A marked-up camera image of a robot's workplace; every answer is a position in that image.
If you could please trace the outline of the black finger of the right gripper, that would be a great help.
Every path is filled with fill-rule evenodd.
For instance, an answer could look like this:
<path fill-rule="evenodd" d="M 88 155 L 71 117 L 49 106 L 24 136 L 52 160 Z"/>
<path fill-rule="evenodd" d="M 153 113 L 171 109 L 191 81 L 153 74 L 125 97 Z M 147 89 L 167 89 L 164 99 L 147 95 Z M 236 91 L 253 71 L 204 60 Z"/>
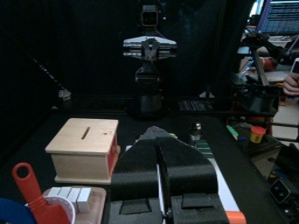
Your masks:
<path fill-rule="evenodd" d="M 159 59 L 159 47 L 160 43 L 156 41 L 156 39 L 153 39 L 151 50 L 151 61 L 156 61 Z"/>
<path fill-rule="evenodd" d="M 144 60 L 149 61 L 151 60 L 149 39 L 141 42 L 141 47 L 143 47 Z"/>

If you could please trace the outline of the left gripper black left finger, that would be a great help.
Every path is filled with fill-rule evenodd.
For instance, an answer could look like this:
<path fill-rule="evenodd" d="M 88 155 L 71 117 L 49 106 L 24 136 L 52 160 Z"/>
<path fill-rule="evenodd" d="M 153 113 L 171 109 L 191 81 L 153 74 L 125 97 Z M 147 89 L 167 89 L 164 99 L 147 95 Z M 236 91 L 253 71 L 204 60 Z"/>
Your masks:
<path fill-rule="evenodd" d="M 153 140 L 139 140 L 116 162 L 108 224 L 163 224 Z"/>

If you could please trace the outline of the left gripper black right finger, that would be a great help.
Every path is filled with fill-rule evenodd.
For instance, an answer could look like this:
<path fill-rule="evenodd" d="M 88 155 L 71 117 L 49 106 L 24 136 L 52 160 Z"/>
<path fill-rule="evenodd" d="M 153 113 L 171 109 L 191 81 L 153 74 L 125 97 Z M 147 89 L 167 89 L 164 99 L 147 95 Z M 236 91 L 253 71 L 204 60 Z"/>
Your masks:
<path fill-rule="evenodd" d="M 155 140 L 167 224 L 229 224 L 211 161 L 173 137 Z"/>

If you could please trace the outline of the person's hand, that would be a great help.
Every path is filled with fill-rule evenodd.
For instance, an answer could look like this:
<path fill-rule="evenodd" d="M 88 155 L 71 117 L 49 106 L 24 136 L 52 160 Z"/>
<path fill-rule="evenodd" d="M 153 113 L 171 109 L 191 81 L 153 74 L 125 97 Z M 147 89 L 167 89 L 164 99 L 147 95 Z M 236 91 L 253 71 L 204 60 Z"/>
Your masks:
<path fill-rule="evenodd" d="M 284 78 L 284 93 L 291 96 L 299 95 L 299 73 L 289 73 Z"/>

